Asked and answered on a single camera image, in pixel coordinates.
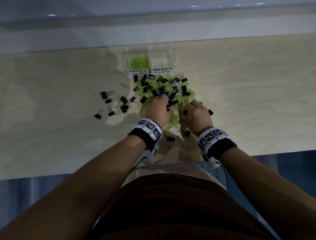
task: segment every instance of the black wristband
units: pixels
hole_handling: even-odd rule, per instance
[[[128,135],[135,135],[140,137],[146,143],[146,150],[153,150],[157,141],[154,141],[148,133],[141,128],[134,128]]]
[[[224,152],[226,152],[227,150],[231,148],[236,148],[236,147],[237,145],[232,140],[228,138],[224,138],[224,139],[218,140],[213,145],[211,145],[211,147],[207,151],[206,156],[208,157],[208,159],[213,157],[219,160],[219,158]]]

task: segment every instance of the black cable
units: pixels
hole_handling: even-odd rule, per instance
[[[144,159],[146,159],[147,157],[143,157],[134,167],[133,167],[133,169],[130,171],[130,173],[137,167],[137,165],[141,162],[141,161],[143,161]]]
[[[225,177],[226,177],[226,183],[227,183],[227,191],[228,191],[228,178],[227,178],[226,171],[225,171],[225,169],[224,169],[223,165],[222,165],[220,162],[215,162],[215,163],[218,163],[218,164],[222,167],[222,169],[224,170]]]

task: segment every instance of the brown shirt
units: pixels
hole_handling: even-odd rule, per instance
[[[216,183],[179,174],[120,189],[87,239],[275,239]]]

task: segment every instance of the person's right hand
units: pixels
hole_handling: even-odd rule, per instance
[[[182,108],[183,111],[187,110],[190,114],[182,115],[187,127],[199,137],[207,129],[213,128],[213,121],[209,111],[202,103],[193,100]]]

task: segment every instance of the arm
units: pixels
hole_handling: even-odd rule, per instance
[[[200,136],[214,127],[207,109],[197,101],[183,107],[188,128]],[[249,202],[284,239],[311,239],[316,235],[316,200],[238,148],[221,155],[226,168]]]
[[[145,116],[161,127],[169,121],[166,95],[148,106]],[[0,231],[0,239],[83,239],[120,189],[146,143],[130,135],[38,200]]]

